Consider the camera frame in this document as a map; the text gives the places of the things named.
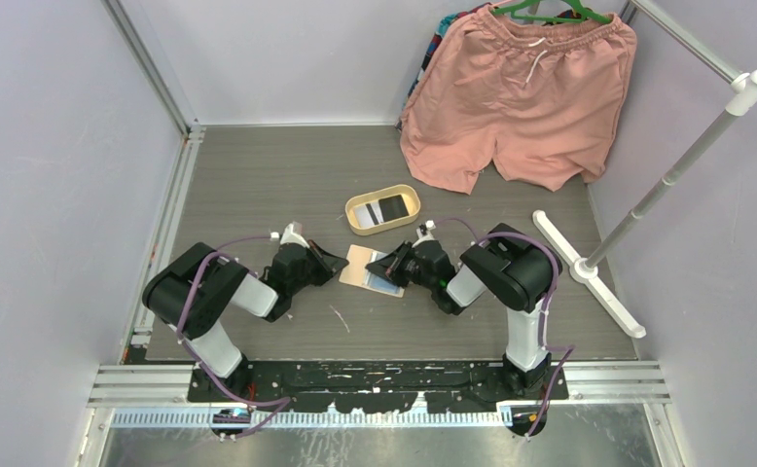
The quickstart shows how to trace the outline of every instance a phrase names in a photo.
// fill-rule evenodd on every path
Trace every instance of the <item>white drawstring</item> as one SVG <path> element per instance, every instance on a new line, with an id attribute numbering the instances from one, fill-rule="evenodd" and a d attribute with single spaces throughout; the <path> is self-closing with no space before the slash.
<path id="1" fill-rule="evenodd" d="M 536 56 L 536 58 L 533 60 L 533 66 L 530 67 L 530 73 L 527 74 L 527 79 L 524 80 L 524 83 L 530 83 L 530 77 L 533 76 L 533 71 L 536 70 L 536 65 L 539 64 L 539 58 L 542 57 L 542 55 L 546 54 L 548 51 L 542 51 L 539 53 L 539 55 Z"/>
<path id="2" fill-rule="evenodd" d="M 532 44 L 527 44 L 527 46 L 528 47 L 536 47 L 539 44 L 545 42 L 546 39 L 547 39 L 547 37 L 543 37 L 543 38 L 539 39 L 538 41 L 536 41 L 536 42 L 534 42 Z M 527 79 L 524 80 L 525 84 L 530 83 L 530 77 L 533 76 L 533 72 L 536 70 L 536 65 L 539 64 L 539 58 L 541 58 L 542 55 L 546 54 L 547 52 L 548 51 L 542 51 L 542 52 L 539 53 L 539 55 L 536 56 L 536 58 L 533 59 L 533 66 L 530 67 L 530 73 L 527 74 Z"/>

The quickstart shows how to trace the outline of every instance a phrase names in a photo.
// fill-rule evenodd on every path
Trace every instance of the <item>patterned garment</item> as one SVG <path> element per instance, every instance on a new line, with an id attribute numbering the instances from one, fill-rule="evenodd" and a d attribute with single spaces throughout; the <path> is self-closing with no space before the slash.
<path id="1" fill-rule="evenodd" d="M 413 90 L 415 90 L 415 86 L 418 85 L 419 80 L 421 80 L 421 77 L 424 76 L 424 71 L 427 69 L 427 65 L 430 64 L 430 59 L 433 57 L 433 54 L 436 52 L 436 49 L 439 48 L 439 45 L 442 44 L 442 38 L 445 37 L 445 34 L 448 33 L 448 29 L 451 27 L 451 24 L 456 22 L 456 20 L 459 18 L 463 18 L 472 13 L 476 13 L 477 10 L 479 10 L 480 8 L 486 5 L 489 5 L 489 3 L 484 3 L 482 5 L 479 5 L 473 10 L 469 10 L 467 12 L 459 12 L 453 15 L 447 15 L 446 17 L 442 18 L 441 21 L 439 21 L 439 25 L 436 26 L 436 32 L 433 34 L 433 38 L 430 39 L 430 45 L 427 46 L 427 52 L 424 53 L 424 60 L 421 62 L 421 69 L 418 70 L 418 75 L 416 75 L 415 79 L 413 80 L 413 84 L 410 86 L 410 90 L 407 91 L 407 97 L 405 98 L 404 104 L 402 104 L 402 109 L 404 109 L 405 105 L 407 105 L 407 101 L 408 99 L 410 99 L 411 94 L 413 94 Z M 557 15 L 557 18 L 577 18 L 578 19 L 581 17 L 582 16 L 580 14 L 574 12 L 573 10 L 566 10 Z M 550 26 L 553 24 L 556 24 L 556 23 L 546 22 L 544 25 Z M 401 119 L 399 119 L 398 122 L 396 122 L 396 129 L 399 129 L 399 130 L 402 129 Z"/>

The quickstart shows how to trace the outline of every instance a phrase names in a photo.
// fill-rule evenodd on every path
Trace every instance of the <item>green hanger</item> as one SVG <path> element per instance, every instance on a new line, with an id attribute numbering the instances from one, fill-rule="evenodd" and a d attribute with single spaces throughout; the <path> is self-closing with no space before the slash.
<path id="1" fill-rule="evenodd" d="M 568 4 L 570 6 L 570 9 L 574 12 L 578 13 L 582 16 L 581 19 L 579 18 L 547 18 L 547 17 L 528 17 L 528 16 L 521 16 L 521 15 L 514 15 L 514 12 L 517 12 L 519 10 L 523 10 L 531 5 L 535 5 L 542 0 L 525 0 L 517 5 L 512 5 L 510 7 L 502 7 L 497 8 L 493 10 L 494 15 L 504 15 L 506 13 L 510 13 L 511 18 L 516 19 L 534 19 L 534 20 L 540 20 L 540 21 L 550 21 L 550 22 L 582 22 L 585 18 L 594 19 L 596 21 L 601 22 L 602 24 L 607 24 L 611 20 L 610 18 L 600 15 L 599 13 L 594 13 L 591 10 L 588 10 L 582 5 L 582 2 L 579 0 L 562 0 L 564 3 Z"/>

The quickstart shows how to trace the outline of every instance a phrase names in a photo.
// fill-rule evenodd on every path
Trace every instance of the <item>shorts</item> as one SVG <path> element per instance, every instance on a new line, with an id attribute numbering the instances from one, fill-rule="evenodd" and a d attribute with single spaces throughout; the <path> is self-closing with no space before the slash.
<path id="1" fill-rule="evenodd" d="M 506 180 L 552 191 L 601 176 L 636 51 L 608 16 L 520 25 L 485 7 L 454 23 L 402 113 L 413 177 L 470 194 L 491 160 Z"/>

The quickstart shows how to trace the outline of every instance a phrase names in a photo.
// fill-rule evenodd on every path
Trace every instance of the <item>beige container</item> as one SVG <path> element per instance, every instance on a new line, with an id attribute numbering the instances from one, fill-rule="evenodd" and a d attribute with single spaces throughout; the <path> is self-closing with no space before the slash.
<path id="1" fill-rule="evenodd" d="M 384 222 L 377 226 L 368 228 L 359 227 L 358 221 L 356 220 L 355 216 L 355 208 L 373 201 L 378 201 L 379 199 L 395 197 L 396 195 L 400 195 L 402 197 L 402 200 L 407 207 L 407 212 L 410 213 L 409 216 L 393 219 L 392 221 Z M 418 195 L 415 193 L 413 187 L 408 185 L 396 185 L 394 187 L 384 188 L 376 192 L 367 193 L 365 195 L 359 195 L 357 197 L 351 198 L 344 205 L 344 212 L 347 215 L 347 222 L 349 222 L 350 228 L 355 232 L 355 234 L 362 236 L 378 234 L 379 232 L 384 232 L 396 227 L 407 225 L 415 221 L 415 218 L 418 217 L 418 211 L 420 210 L 421 201 L 418 199 Z"/>

